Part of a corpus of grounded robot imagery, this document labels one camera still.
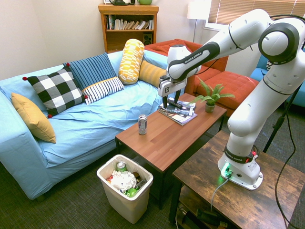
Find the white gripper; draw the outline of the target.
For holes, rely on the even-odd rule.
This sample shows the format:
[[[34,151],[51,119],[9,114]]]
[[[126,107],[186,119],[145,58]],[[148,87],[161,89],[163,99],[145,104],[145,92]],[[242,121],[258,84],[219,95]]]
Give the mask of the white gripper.
[[[172,82],[171,78],[167,76],[161,77],[159,79],[158,95],[163,97],[163,107],[167,108],[167,98],[169,94],[175,93],[174,102],[177,103],[181,92],[179,90],[183,89],[187,84],[187,79],[180,82]]]

